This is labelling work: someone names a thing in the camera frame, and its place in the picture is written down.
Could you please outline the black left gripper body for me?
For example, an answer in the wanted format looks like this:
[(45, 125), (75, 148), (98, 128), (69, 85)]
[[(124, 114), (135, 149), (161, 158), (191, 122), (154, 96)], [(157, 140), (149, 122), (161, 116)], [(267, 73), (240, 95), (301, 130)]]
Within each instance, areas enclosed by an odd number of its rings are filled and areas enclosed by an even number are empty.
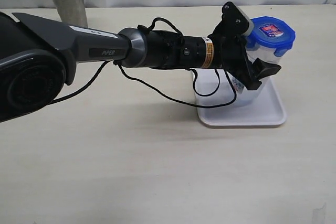
[(241, 35), (225, 37), (219, 34), (210, 34), (208, 37), (214, 46), (214, 56), (210, 68), (226, 70), (247, 90), (259, 89), (261, 81), (255, 77), (252, 68), (253, 62), (247, 57), (246, 40)]

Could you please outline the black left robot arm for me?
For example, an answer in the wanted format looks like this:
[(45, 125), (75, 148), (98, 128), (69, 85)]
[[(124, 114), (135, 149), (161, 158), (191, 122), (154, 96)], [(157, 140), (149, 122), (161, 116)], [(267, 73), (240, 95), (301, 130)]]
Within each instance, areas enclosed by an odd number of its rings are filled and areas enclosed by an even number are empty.
[(1, 13), (1, 121), (31, 114), (61, 102), (79, 63), (112, 62), (120, 70), (223, 70), (248, 90), (261, 87), (280, 65), (251, 61), (244, 29), (222, 20), (207, 37), (185, 36), (175, 26), (125, 28), (119, 33), (69, 25), (26, 13)]

